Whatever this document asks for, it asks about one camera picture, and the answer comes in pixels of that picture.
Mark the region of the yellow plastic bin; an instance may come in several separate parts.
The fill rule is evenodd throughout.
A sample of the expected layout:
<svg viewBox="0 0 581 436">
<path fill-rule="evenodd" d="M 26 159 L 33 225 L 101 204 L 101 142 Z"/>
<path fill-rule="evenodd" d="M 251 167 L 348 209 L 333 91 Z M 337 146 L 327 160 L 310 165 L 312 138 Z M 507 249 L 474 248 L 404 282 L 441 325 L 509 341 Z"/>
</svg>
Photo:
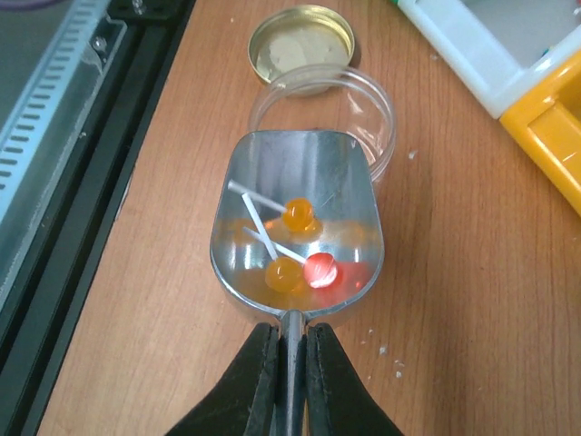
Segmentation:
<svg viewBox="0 0 581 436">
<path fill-rule="evenodd" d="M 500 117 L 522 150 L 580 211 L 580 53 L 524 94 Z"/>
</svg>

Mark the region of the metal scoop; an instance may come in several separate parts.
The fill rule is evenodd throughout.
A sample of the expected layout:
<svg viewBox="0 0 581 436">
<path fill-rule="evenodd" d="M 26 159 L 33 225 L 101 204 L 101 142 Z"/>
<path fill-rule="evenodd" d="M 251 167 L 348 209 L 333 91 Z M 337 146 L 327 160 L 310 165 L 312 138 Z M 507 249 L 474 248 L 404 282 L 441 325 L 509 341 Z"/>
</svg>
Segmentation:
<svg viewBox="0 0 581 436">
<path fill-rule="evenodd" d="M 225 175 L 210 259 L 240 306 L 280 326 L 271 434 L 302 433 L 307 330 L 359 302 L 384 256 L 368 160 L 354 136 L 271 130 L 242 137 Z"/>
</svg>

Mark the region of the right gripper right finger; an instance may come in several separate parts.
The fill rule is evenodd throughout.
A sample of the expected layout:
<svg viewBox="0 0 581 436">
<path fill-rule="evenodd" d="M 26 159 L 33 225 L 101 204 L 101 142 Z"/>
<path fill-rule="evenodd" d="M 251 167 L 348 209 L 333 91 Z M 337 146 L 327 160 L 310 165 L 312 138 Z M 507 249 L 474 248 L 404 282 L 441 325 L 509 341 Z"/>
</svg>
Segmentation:
<svg viewBox="0 0 581 436">
<path fill-rule="evenodd" d="M 306 388 L 310 435 L 400 435 L 372 399 L 329 324 L 307 332 Z"/>
</svg>

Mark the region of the orange lollipop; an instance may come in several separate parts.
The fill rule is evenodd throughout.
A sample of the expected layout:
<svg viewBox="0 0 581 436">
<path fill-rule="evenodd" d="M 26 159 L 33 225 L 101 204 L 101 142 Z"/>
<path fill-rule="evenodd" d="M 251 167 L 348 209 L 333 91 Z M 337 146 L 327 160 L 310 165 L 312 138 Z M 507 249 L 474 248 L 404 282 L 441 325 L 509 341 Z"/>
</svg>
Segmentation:
<svg viewBox="0 0 581 436">
<path fill-rule="evenodd" d="M 265 270 L 266 284 L 275 292 L 294 292 L 302 280 L 302 267 L 295 259 L 282 252 L 271 240 L 250 195 L 244 193 L 241 198 L 256 228 L 255 231 L 246 229 L 246 232 L 265 246 L 271 258 L 271 262 Z"/>
<path fill-rule="evenodd" d="M 227 187 L 238 194 L 248 194 L 252 200 L 280 213 L 285 225 L 292 232 L 304 232 L 314 221 L 314 208 L 305 198 L 296 198 L 286 204 L 280 204 L 233 180 L 228 182 Z"/>
</svg>

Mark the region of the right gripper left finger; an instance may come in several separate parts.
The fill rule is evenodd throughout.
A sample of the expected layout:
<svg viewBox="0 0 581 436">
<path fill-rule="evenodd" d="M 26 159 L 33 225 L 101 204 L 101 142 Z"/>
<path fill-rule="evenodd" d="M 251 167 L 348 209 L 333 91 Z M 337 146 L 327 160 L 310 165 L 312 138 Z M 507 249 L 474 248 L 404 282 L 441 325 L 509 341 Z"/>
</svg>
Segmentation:
<svg viewBox="0 0 581 436">
<path fill-rule="evenodd" d="M 274 410 L 279 329 L 257 324 L 210 392 L 170 435 L 268 435 Z"/>
</svg>

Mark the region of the white plastic bin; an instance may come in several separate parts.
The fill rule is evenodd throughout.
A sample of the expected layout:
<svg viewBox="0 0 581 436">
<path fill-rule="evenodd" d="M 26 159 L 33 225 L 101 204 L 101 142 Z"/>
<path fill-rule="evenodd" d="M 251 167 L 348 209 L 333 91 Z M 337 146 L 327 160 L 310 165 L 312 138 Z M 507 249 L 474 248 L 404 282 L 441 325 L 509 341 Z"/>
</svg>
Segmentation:
<svg viewBox="0 0 581 436">
<path fill-rule="evenodd" d="M 580 49 L 575 1 L 399 1 L 463 84 L 498 119 Z"/>
</svg>

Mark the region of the red lollipop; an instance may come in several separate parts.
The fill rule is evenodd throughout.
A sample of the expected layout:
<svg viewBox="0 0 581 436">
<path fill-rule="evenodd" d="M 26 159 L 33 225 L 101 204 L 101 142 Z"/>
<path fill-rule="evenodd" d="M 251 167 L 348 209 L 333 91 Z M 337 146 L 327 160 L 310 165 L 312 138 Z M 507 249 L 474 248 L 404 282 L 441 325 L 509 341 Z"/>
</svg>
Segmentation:
<svg viewBox="0 0 581 436">
<path fill-rule="evenodd" d="M 331 254 L 314 253 L 309 257 L 303 257 L 286 246 L 275 244 L 302 267 L 302 280 L 299 287 L 306 283 L 312 289 L 328 288 L 339 278 L 340 268 Z"/>
</svg>

